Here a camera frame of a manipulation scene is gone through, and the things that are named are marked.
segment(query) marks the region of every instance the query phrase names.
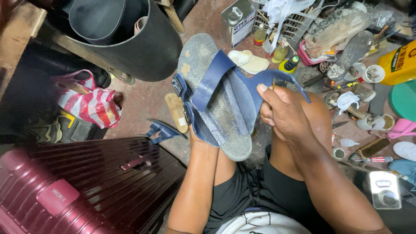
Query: metal can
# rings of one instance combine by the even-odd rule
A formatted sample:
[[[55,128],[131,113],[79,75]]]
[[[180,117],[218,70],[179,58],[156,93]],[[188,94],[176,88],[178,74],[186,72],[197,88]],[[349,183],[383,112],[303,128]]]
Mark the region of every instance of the metal can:
[[[255,8],[248,0],[237,0],[221,13],[223,40],[231,49],[251,35],[254,16]]]

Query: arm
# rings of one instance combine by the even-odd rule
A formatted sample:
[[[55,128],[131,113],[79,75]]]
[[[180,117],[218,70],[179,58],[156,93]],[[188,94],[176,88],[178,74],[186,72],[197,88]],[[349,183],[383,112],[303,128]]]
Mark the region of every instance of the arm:
[[[166,233],[202,233],[210,214],[218,148],[198,139],[190,129],[191,158],[175,197]]]
[[[337,233],[390,233],[365,196],[345,177],[312,132],[289,89],[259,85],[266,103],[260,114],[287,142],[318,213]]]

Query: glass bottle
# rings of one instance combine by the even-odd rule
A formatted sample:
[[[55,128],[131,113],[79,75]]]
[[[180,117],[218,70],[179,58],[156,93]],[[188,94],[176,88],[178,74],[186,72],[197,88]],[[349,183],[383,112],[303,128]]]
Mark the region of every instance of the glass bottle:
[[[266,30],[264,30],[264,25],[260,24],[259,28],[254,32],[254,46],[262,47],[265,39]]]

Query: fingernail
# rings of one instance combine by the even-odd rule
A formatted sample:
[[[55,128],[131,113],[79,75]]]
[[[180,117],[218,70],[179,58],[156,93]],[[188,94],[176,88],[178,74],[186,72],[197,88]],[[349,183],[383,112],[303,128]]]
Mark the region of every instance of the fingernail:
[[[265,86],[264,84],[259,84],[259,88],[263,92],[267,90],[267,86]]]

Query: hand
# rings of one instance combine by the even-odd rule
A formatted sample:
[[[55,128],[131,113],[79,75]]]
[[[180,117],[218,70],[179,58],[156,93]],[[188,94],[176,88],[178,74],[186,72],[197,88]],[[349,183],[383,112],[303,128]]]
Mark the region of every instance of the hand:
[[[273,91],[264,84],[259,84],[257,91],[264,100],[260,108],[261,119],[273,126],[281,140],[296,142],[313,135],[309,120],[293,91],[284,87],[275,87]]]
[[[203,141],[203,140],[201,140],[201,139],[199,139],[196,135],[195,135],[195,133],[193,132],[193,128],[192,128],[192,125],[190,125],[189,126],[189,138],[190,138],[190,141],[191,141],[191,146],[192,145],[204,145],[204,146],[211,146],[210,144],[208,144],[208,143],[206,143],[205,141]]]

